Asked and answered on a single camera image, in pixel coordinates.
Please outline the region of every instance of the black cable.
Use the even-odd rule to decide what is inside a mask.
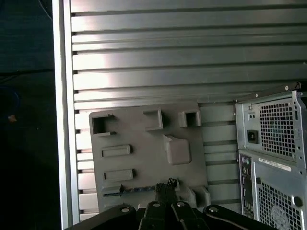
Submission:
[[[11,77],[12,75],[46,73],[46,72],[53,72],[53,71],[54,69],[22,70],[22,71],[0,73],[0,77]]]
[[[47,14],[48,18],[52,20],[52,15],[47,11],[46,7],[44,6],[42,0],[38,0],[38,3],[40,7],[43,9],[43,11]]]
[[[14,76],[11,76],[11,77],[6,77],[5,80],[0,81],[0,85],[3,85],[4,83],[6,83],[6,82],[8,82],[8,81],[11,81],[11,80],[17,78],[18,76],[19,76],[19,75],[14,75]]]

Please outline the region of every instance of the computer tower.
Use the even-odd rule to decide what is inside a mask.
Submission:
[[[301,83],[236,101],[242,213],[306,229],[307,92]]]

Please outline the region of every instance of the fan grille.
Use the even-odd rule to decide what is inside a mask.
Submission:
[[[279,230],[301,230],[300,212],[291,197],[262,182],[258,188],[260,221]]]
[[[263,150],[286,157],[295,153],[292,107],[276,103],[260,107]]]

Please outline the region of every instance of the dark background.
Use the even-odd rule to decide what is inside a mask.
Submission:
[[[52,0],[42,2],[52,15]],[[38,0],[0,0],[0,24],[0,87],[21,99],[17,122],[1,121],[1,219],[12,228],[60,229],[52,21]],[[3,76],[41,69],[49,72]]]

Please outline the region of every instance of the sticker label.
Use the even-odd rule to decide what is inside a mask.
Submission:
[[[276,163],[276,162],[273,162],[273,161],[268,161],[268,160],[262,159],[262,158],[258,158],[258,160],[259,160],[259,162],[262,162],[262,163],[274,166],[276,168],[280,168],[280,169],[287,170],[287,171],[291,172],[291,167],[289,167],[289,166],[279,164],[279,163]]]

